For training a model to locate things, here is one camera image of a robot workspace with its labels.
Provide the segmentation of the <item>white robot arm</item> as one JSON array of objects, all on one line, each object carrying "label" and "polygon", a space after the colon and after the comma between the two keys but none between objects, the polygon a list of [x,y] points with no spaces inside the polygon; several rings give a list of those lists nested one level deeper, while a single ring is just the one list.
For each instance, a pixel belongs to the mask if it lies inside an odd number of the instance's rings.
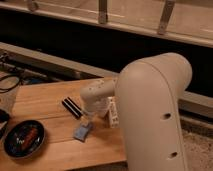
[{"label": "white robot arm", "polygon": [[178,100],[192,79],[192,67],[177,53],[128,64],[117,78],[95,81],[80,91],[87,116],[115,98],[129,171],[188,171]]}]

